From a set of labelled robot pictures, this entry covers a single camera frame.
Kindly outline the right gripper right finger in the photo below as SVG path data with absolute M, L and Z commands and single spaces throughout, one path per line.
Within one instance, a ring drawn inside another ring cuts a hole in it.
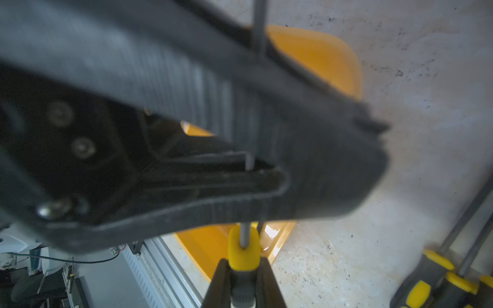
M 184 120 L 280 167 L 265 220 L 357 208 L 388 165 L 386 125 L 204 1 L 2 1 L 1 60 Z

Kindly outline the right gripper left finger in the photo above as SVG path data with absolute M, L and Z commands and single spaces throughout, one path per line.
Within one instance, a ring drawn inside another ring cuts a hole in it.
M 289 178 L 173 120 L 1 66 L 1 223 L 89 252 L 163 233 L 264 220 Z

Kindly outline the file tool yellow black handle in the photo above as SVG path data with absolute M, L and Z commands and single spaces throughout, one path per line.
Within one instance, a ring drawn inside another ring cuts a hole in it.
M 259 232 L 250 222 L 229 231 L 228 257 L 221 259 L 202 307 L 286 307 L 267 258 L 261 256 Z

